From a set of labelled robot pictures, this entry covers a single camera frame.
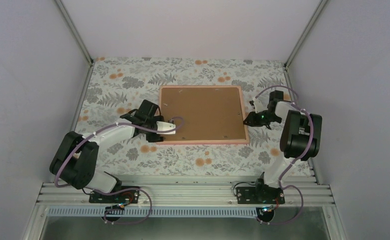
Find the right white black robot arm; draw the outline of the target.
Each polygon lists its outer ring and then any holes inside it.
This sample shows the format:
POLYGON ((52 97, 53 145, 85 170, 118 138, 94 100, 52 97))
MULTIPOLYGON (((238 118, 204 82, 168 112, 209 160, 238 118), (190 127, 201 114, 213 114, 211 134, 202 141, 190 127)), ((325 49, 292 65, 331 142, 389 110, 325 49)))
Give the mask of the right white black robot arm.
POLYGON ((253 111, 243 121, 249 127, 271 128, 271 123, 283 123, 279 148, 283 157, 255 181, 250 196, 261 204, 283 202, 283 180, 297 163, 315 157, 320 148, 322 116, 308 113, 295 103, 284 100, 284 93, 274 90, 266 106, 255 96, 249 103, 253 111))

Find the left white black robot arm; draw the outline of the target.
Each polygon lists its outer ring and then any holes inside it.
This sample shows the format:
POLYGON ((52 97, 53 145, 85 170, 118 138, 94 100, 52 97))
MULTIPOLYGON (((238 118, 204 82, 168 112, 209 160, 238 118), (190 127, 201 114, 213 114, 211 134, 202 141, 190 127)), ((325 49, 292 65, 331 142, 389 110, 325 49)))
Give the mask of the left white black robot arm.
POLYGON ((108 202, 118 201, 122 195, 119 180, 97 169, 99 152, 141 134, 151 143, 161 142, 161 134, 167 130, 165 126, 160 107, 143 100, 137 109, 121 115, 111 125, 86 134, 68 132, 49 167, 49 171, 55 175, 55 187, 92 189, 102 192, 108 202))

